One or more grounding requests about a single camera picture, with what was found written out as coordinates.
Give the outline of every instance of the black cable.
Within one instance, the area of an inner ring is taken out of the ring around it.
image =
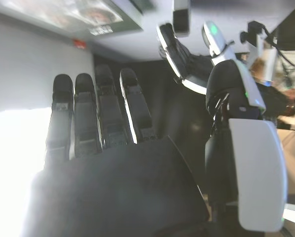
[[[265,25],[262,26],[262,28],[265,30],[265,33],[268,37],[272,38],[271,34],[269,33],[269,31],[266,29]],[[283,59],[285,59],[290,65],[292,65],[293,67],[295,67],[295,64],[292,63],[288,58],[286,58],[285,55],[282,54],[282,52],[279,50],[278,45],[275,44],[272,40],[268,40],[268,43],[270,43],[271,46],[275,47],[276,50],[278,51],[278,54],[283,57]]]

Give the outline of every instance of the black backdrop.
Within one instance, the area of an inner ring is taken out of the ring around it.
[[[205,191],[205,144],[212,124],[205,109],[205,96],[176,84],[166,61],[120,64],[100,56],[94,56],[94,61],[95,65],[110,66],[125,118],[120,69],[130,67],[136,72],[158,137],[169,135],[172,138],[197,184]]]

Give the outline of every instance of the green indicator light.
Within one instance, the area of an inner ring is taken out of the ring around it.
[[[215,25],[212,25],[212,26],[211,26],[211,33],[212,33],[213,35],[216,35],[216,33],[217,33],[217,27],[216,27]]]

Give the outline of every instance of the ceiling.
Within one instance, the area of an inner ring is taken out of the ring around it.
[[[156,26],[171,22],[172,0],[153,0],[153,3],[155,9],[145,12],[142,17],[142,31],[100,38],[93,36],[90,39],[93,52],[120,62],[160,59]],[[190,35],[180,38],[181,42],[194,54],[208,55],[201,37],[205,21],[214,21],[227,41],[235,41],[235,51],[245,52],[247,48],[240,43],[239,33],[247,29],[247,23],[251,20],[259,21],[271,32],[295,9],[295,0],[191,0],[191,6]],[[0,12],[12,16],[1,8]],[[30,18],[22,20],[65,35],[63,30],[41,25]]]

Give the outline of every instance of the gray wall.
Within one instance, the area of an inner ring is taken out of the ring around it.
[[[93,76],[92,54],[0,17],[0,111],[50,107],[57,74]]]

